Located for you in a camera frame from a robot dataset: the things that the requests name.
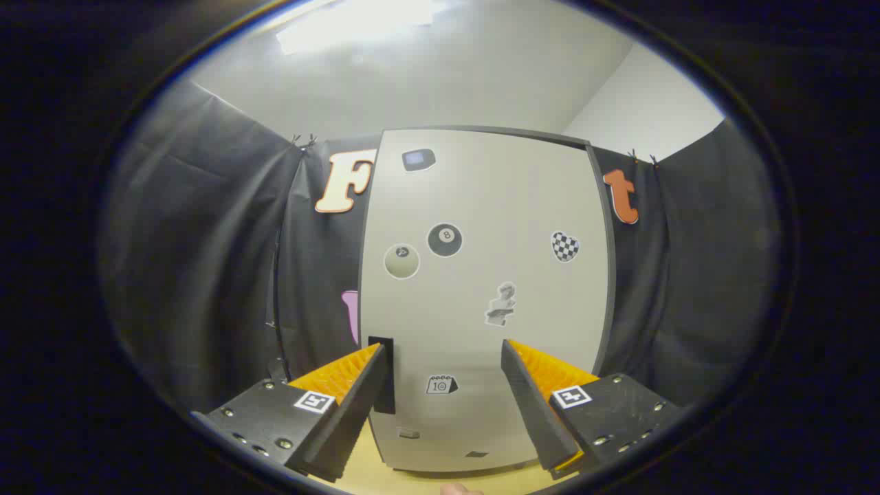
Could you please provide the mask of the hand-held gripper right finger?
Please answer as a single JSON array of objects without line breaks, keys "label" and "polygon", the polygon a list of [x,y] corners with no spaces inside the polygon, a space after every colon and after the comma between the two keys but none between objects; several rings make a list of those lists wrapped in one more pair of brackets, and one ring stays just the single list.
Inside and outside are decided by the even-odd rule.
[{"label": "hand-held gripper right finger", "polygon": [[514,340],[503,341],[500,366],[538,461],[554,479],[628,457],[681,414],[628,374],[598,377]]}]

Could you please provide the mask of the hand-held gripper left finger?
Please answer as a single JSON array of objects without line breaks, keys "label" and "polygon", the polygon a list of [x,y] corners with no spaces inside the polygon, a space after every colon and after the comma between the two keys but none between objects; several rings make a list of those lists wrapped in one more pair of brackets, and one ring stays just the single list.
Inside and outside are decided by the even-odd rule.
[{"label": "hand-held gripper left finger", "polygon": [[248,463],[332,483],[344,474],[388,371],[388,347],[375,342],[292,382],[262,379],[191,415]]}]

